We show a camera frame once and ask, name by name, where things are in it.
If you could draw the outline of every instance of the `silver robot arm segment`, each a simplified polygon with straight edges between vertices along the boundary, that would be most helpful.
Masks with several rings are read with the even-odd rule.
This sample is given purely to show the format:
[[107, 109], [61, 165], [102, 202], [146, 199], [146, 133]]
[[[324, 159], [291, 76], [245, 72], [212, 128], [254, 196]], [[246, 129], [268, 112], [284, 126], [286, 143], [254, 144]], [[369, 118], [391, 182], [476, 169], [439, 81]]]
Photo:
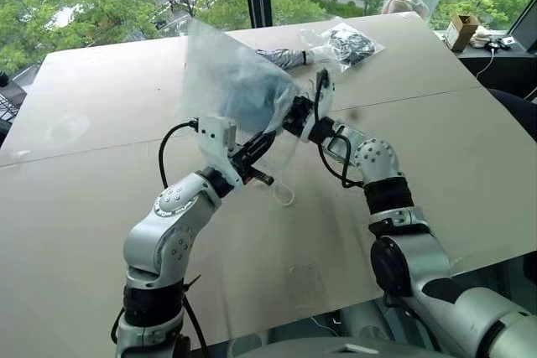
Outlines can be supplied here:
[[210, 181], [190, 174], [161, 193], [130, 231], [123, 248], [128, 271], [117, 357], [152, 346], [166, 353], [174, 349], [183, 324], [183, 279], [190, 250], [220, 204]]
[[[322, 91], [333, 89], [318, 86]], [[377, 237], [371, 260], [378, 285], [403, 308], [419, 316], [450, 352], [461, 357], [530, 358], [537, 351], [537, 318], [487, 288], [463, 286], [451, 278], [447, 255], [414, 204], [391, 145], [341, 122], [320, 116], [312, 127], [313, 102], [297, 97], [284, 128], [322, 145], [326, 155], [363, 176]]]

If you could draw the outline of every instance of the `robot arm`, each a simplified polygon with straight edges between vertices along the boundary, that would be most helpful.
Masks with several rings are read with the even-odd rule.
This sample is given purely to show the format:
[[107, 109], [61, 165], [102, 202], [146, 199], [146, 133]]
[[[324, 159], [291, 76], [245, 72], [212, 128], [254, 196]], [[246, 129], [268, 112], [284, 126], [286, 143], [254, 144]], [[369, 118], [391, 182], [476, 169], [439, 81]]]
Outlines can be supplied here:
[[184, 277], [197, 234], [232, 190], [251, 178], [274, 181], [252, 165], [270, 148], [275, 133], [259, 133], [239, 145], [232, 122], [207, 117], [197, 126], [209, 166], [165, 189], [124, 243], [128, 270], [117, 357], [186, 356], [190, 342], [180, 335]]
[[[328, 81], [318, 88], [332, 97]], [[447, 255], [414, 205], [391, 145], [329, 117], [313, 119], [313, 102], [295, 100], [284, 128], [320, 144], [324, 152], [360, 169], [377, 237], [371, 261], [378, 285], [403, 308], [417, 314], [448, 349], [462, 357], [530, 358], [537, 351], [537, 318], [487, 288], [470, 288], [451, 278]]]

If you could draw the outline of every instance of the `black cable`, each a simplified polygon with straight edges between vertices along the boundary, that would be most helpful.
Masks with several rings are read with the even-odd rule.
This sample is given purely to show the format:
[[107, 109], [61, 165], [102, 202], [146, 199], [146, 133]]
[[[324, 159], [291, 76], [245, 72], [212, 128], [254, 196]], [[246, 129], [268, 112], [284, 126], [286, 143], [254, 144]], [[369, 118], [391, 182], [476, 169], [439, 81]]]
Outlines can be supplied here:
[[[323, 80], [317, 80], [317, 87], [315, 89], [315, 101], [313, 103], [315, 124], [319, 122], [319, 99], [321, 97], [322, 81]], [[351, 161], [351, 151], [352, 151], [351, 142], [349, 141], [347, 137], [342, 136], [341, 134], [334, 133], [333, 137], [343, 140], [346, 145], [345, 160], [343, 161], [343, 170], [341, 172], [341, 175], [330, 166], [328, 161], [326, 161], [326, 156], [325, 156], [324, 150], [322, 149], [322, 145], [317, 144], [317, 150], [319, 151], [319, 156], [321, 157], [322, 163], [325, 165], [325, 168], [328, 170], [328, 172], [330, 172], [332, 175], [334, 175], [336, 178], [338, 178], [341, 181], [341, 186], [343, 186], [345, 189], [349, 189], [353, 186], [362, 188], [363, 182], [361, 180], [353, 181], [347, 178], [347, 170], [349, 168], [349, 163]]]
[[196, 331], [196, 336], [198, 337], [198, 340], [200, 341], [201, 354], [203, 355], [204, 358], [211, 358], [211, 352], [209, 352], [209, 347], [207, 347], [205, 337], [203, 336], [203, 332], [201, 331], [200, 323], [198, 322], [198, 319], [196, 315], [194, 314], [194, 310], [190, 306], [190, 302], [188, 301], [188, 298], [186, 297], [186, 295], [183, 297], [183, 305], [185, 306], [186, 313], [188, 314], [188, 317], [190, 318], [190, 322], [192, 322], [192, 325], [194, 326], [194, 330]]
[[[168, 180], [166, 179], [166, 172], [164, 170], [164, 149], [166, 147], [166, 143], [168, 142], [169, 138], [174, 134], [176, 131], [183, 127], [193, 127], [195, 130], [198, 128], [198, 122], [197, 121], [190, 121], [181, 123], [177, 126], [172, 127], [166, 135], [162, 138], [162, 142], [160, 142], [159, 147], [159, 171], [160, 171], [160, 178], [162, 179], [162, 185], [166, 189], [168, 187]], [[200, 323], [198, 322], [198, 319], [196, 315], [194, 314], [194, 310], [190, 306], [190, 302], [186, 295], [183, 296], [183, 305], [185, 306], [186, 313], [188, 314], [188, 317], [190, 318], [190, 321], [192, 322], [192, 325], [194, 326], [194, 330], [196, 331], [196, 336], [198, 340], [200, 341], [200, 347], [201, 347], [201, 354], [204, 356], [204, 358], [211, 358], [211, 353], [209, 352], [209, 348], [207, 347], [207, 343], [205, 341], [205, 337], [203, 336], [203, 332], [201, 331]]]
[[440, 343], [438, 342], [438, 339], [436, 338], [436, 335], [429, 329], [429, 326], [427, 324], [425, 324], [425, 322], [421, 319], [420, 316], [418, 316], [417, 314], [415, 314], [414, 312], [410, 312], [408, 311], [404, 306], [401, 306], [401, 305], [396, 305], [396, 304], [392, 304], [388, 301], [388, 294], [387, 293], [384, 293], [383, 295], [383, 304], [384, 306], [386, 306], [387, 308], [394, 308], [394, 309], [402, 309], [405, 313], [409, 314], [412, 318], [414, 318], [414, 320], [417, 320], [418, 322], [421, 323], [421, 325], [425, 328], [425, 330], [427, 331], [427, 335], [429, 336], [430, 338], [430, 343], [432, 344], [433, 346], [433, 349], [436, 351], [436, 352], [442, 352], [442, 349], [440, 347]]
[[117, 314], [116, 320], [114, 320], [114, 324], [112, 325], [112, 330], [110, 331], [110, 338], [112, 339], [112, 342], [114, 344], [117, 344], [117, 327], [119, 326], [119, 318], [121, 318], [121, 315], [125, 312], [124, 308], [121, 308], [119, 311], [119, 314]]
[[168, 187], [168, 180], [166, 180], [166, 173], [164, 172], [164, 148], [166, 147], [166, 143], [168, 142], [171, 135], [177, 132], [179, 129], [182, 129], [183, 127], [193, 127], [195, 130], [197, 130], [198, 122], [190, 121], [190, 122], [181, 123], [177, 126], [173, 126], [162, 138], [162, 142], [160, 142], [159, 171], [160, 171], [160, 178], [162, 179], [162, 185], [164, 186], [165, 189]]

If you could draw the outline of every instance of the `white table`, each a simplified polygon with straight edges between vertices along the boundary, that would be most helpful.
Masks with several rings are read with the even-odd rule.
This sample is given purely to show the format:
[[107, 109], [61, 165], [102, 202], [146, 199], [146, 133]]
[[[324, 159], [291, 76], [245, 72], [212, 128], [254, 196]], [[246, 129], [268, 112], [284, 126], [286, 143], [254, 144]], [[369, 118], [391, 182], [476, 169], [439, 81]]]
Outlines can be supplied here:
[[[390, 141], [454, 273], [537, 247], [533, 140], [412, 14], [347, 20], [387, 49], [348, 70], [333, 117]], [[298, 31], [232, 33], [252, 47], [300, 48]], [[0, 150], [0, 352], [110, 356], [122, 245], [160, 191], [159, 139], [176, 123], [185, 38], [50, 54]], [[298, 69], [307, 82], [314, 68]], [[173, 137], [169, 181], [203, 168]], [[194, 246], [189, 297], [209, 343], [380, 295], [358, 189], [344, 190], [301, 144], [277, 205], [261, 185], [223, 200]], [[196, 337], [186, 324], [185, 332]]]

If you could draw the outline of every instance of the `cardboard box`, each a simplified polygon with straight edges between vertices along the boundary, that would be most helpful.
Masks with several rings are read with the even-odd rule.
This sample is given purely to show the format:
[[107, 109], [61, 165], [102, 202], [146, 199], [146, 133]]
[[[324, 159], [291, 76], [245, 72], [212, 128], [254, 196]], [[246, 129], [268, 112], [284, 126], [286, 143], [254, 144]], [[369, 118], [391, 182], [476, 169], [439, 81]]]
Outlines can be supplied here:
[[472, 14], [453, 16], [444, 34], [447, 47], [451, 50], [462, 52], [476, 32], [478, 25], [479, 20]]

